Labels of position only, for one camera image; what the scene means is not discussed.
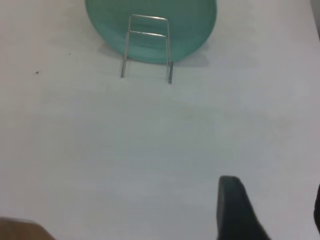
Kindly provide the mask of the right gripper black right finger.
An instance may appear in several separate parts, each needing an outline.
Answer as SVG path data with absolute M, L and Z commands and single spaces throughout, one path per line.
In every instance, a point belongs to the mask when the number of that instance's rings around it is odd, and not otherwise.
M 320 226 L 320 185 L 318 186 L 317 195 L 314 203 L 313 218 L 316 226 Z

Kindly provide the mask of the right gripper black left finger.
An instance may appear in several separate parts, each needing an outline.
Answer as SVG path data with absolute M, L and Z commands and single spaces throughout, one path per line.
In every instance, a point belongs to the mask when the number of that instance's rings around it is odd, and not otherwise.
M 223 175 L 219 178 L 216 221 L 219 240 L 270 239 L 238 177 Z

